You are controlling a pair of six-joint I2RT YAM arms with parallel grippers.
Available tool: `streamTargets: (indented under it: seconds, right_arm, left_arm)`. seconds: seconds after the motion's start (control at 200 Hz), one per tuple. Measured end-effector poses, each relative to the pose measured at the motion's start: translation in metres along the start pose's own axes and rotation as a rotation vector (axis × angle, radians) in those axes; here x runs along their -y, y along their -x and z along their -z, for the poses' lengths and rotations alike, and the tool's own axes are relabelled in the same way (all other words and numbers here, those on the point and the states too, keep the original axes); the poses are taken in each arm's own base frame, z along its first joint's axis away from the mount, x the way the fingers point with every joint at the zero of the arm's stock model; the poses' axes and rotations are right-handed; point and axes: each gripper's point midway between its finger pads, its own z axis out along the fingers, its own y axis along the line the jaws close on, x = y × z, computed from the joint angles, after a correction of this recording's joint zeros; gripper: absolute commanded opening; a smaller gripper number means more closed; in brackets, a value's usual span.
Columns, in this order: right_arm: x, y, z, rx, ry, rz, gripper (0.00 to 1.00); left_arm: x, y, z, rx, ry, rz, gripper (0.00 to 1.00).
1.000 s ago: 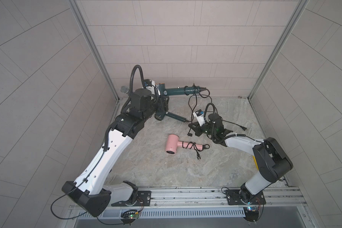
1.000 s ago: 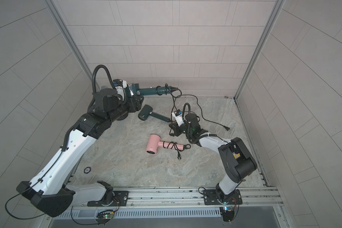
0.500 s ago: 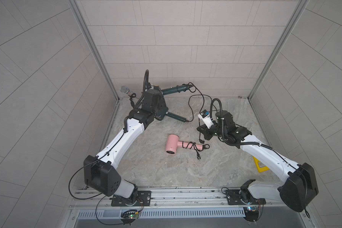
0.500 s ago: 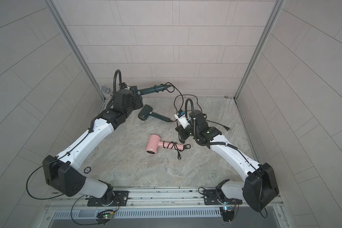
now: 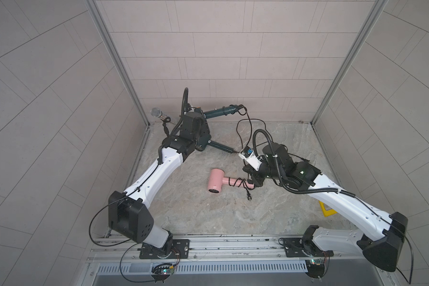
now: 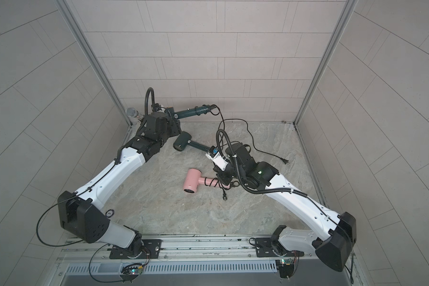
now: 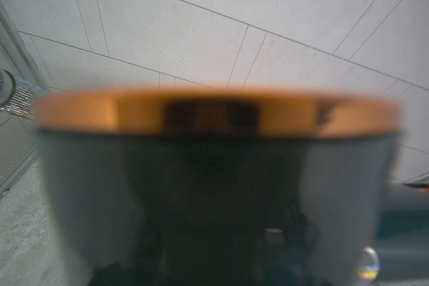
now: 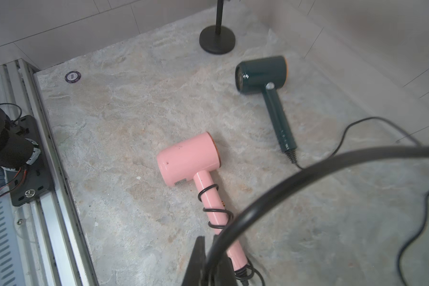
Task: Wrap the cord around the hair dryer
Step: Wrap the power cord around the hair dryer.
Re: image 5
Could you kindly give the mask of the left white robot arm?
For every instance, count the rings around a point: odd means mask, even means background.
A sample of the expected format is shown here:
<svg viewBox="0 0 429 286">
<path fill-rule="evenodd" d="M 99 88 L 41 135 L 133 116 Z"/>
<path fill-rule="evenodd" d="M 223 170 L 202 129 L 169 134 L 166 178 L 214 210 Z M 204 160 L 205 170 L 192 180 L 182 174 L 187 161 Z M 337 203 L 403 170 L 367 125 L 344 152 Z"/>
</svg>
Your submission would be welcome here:
<svg viewBox="0 0 429 286">
<path fill-rule="evenodd" d="M 149 207 L 169 176 L 210 135 L 206 119 L 198 113 L 180 118 L 172 133 L 158 148 L 156 161 L 124 192 L 115 191 L 108 199 L 109 227 L 136 243 L 155 248 L 160 257 L 172 251 L 173 235 L 154 224 Z"/>
</svg>

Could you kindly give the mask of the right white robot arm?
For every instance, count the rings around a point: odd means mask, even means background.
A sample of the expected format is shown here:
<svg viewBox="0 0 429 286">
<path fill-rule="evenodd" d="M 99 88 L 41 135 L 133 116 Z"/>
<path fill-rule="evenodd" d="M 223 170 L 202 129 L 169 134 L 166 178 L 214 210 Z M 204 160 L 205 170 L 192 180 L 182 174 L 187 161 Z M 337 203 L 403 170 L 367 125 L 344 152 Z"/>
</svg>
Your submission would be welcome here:
<svg viewBox="0 0 429 286">
<path fill-rule="evenodd" d="M 251 176 L 255 187 L 262 187 L 266 179 L 275 180 L 288 192 L 319 200 L 356 226 L 355 230 L 343 231 L 311 225 L 299 242 L 288 243 L 288 247 L 309 257 L 332 251 L 362 254 L 384 271 L 396 270 L 408 226 L 403 214 L 389 214 L 364 202 L 307 161 L 294 162 L 282 144 L 265 146 L 261 156 L 246 147 L 240 157 L 247 162 L 243 170 Z"/>
</svg>

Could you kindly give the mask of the pink hair dryer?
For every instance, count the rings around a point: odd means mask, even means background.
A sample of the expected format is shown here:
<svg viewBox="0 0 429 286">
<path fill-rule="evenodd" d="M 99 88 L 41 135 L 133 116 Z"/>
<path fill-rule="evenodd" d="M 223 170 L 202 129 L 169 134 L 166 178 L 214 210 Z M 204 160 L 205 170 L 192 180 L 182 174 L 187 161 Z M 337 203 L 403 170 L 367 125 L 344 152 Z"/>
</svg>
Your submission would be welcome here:
<svg viewBox="0 0 429 286">
<path fill-rule="evenodd" d="M 255 188 L 254 184 L 250 183 L 246 179 L 242 178 L 231 178 L 225 176 L 225 172 L 221 169 L 212 169 L 208 181 L 208 191 L 213 194 L 219 194 L 224 185 L 230 187 L 245 188 L 248 191 Z"/>
</svg>

